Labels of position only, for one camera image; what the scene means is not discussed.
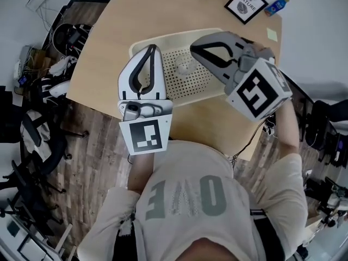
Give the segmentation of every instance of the person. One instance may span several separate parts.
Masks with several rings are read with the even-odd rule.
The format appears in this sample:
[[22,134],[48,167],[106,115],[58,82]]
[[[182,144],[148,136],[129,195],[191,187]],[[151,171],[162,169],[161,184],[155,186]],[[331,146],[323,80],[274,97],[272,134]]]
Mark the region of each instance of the person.
[[[290,100],[276,111],[276,123],[280,160],[267,170],[255,199],[288,259],[302,243],[308,215],[299,129]],[[223,154],[193,142],[169,141],[165,152],[135,156],[127,189],[109,190],[78,247],[79,260],[131,260],[122,256],[134,250],[115,245],[121,232],[134,231],[125,229],[125,223],[120,228],[132,213],[144,242],[141,249],[136,233],[138,260],[266,260],[250,216],[252,195],[232,174]]]

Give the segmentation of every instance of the plastic tray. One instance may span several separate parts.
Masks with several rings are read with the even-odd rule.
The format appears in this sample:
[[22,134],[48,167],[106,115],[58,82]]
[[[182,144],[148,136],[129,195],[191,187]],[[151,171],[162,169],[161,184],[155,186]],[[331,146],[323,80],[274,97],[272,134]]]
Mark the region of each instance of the plastic tray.
[[[131,45],[129,56],[132,57],[150,44],[157,45],[162,53],[167,97],[173,101],[174,106],[205,100],[224,94],[224,84],[200,63],[192,74],[187,76],[178,74],[175,60],[180,54],[190,53],[190,45],[200,37],[220,31],[222,30],[219,28],[201,29],[136,42]],[[228,53],[225,50],[215,51],[215,54],[224,59],[228,58]],[[147,65],[144,66],[139,75],[139,81],[142,85],[148,85]]]

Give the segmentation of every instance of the wooden table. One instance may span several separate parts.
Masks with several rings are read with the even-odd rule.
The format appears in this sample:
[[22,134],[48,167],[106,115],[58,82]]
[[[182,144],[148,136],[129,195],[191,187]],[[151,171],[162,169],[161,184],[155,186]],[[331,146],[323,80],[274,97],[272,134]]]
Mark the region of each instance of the wooden table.
[[[128,50],[138,41],[204,28],[221,28],[271,47],[279,59],[282,20],[259,13],[243,25],[223,6],[228,0],[111,0],[81,53],[67,97],[122,118],[118,108],[118,76],[129,60]],[[268,39],[267,28],[278,42]],[[170,136],[209,145],[229,156],[249,141],[258,123],[250,122],[225,102],[226,96],[177,107]],[[250,160],[261,130],[240,155]]]

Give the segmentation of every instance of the office chair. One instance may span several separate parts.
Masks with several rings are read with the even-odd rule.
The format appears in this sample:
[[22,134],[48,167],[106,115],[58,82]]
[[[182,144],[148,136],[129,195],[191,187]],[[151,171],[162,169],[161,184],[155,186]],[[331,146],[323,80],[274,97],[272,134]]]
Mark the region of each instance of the office chair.
[[62,224],[63,220],[57,219],[51,213],[51,210],[58,208],[58,205],[53,208],[47,206],[41,195],[41,189],[26,167],[27,162],[24,161],[19,166],[14,161],[11,164],[14,171],[10,177],[16,177],[18,193],[12,201],[8,200],[12,211],[2,210],[0,215],[16,214],[27,224],[28,228],[30,225],[34,225],[42,235],[54,235],[47,222],[53,220]]
[[[21,167],[25,167],[27,169],[27,165],[30,163],[30,159],[27,158],[21,163]],[[3,176],[3,179],[7,179],[6,182],[0,182],[0,190],[8,189],[8,188],[16,188],[20,184],[18,181],[18,177],[16,176],[15,171],[12,171],[10,175]]]
[[42,161],[39,154],[36,151],[33,151],[31,155],[24,160],[24,163],[29,163],[31,160],[33,161],[36,170],[36,172],[33,173],[33,177],[42,185],[44,191],[48,195],[51,195],[49,189],[53,189],[59,193],[66,192],[65,189],[59,190],[47,181],[47,176],[58,166],[62,158],[72,158],[70,154],[65,153],[67,148],[65,135],[72,135],[78,138],[84,138],[89,135],[88,132],[77,134],[62,130],[60,128],[60,118],[54,122],[54,118],[52,117],[53,114],[47,113],[34,121],[31,120],[28,114],[25,114],[23,118],[23,126],[29,133],[36,147],[40,147],[41,143],[45,142],[41,138],[38,127],[45,122],[48,124],[50,139],[47,141],[47,143],[51,149],[51,155],[45,161]]
[[348,162],[348,136],[337,132],[331,122],[348,120],[348,100],[329,105],[323,101],[316,101],[313,104],[311,114],[302,117],[305,119],[300,124],[308,125],[306,128],[307,144],[322,151],[322,161],[324,156],[329,154],[329,163],[336,167],[346,166]]
[[21,107],[12,104],[13,95],[0,86],[0,143],[17,143],[21,140],[20,126],[23,118]]
[[74,56],[78,58],[86,44],[86,40],[91,32],[92,26],[86,24],[59,25],[53,32],[53,47],[65,56]]

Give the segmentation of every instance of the picture frame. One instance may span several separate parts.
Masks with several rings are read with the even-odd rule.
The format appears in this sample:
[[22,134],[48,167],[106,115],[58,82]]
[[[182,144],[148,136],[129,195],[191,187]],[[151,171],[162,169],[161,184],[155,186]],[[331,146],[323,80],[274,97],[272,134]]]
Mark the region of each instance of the picture frame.
[[243,24],[247,24],[267,5],[266,0],[229,0],[225,8]]

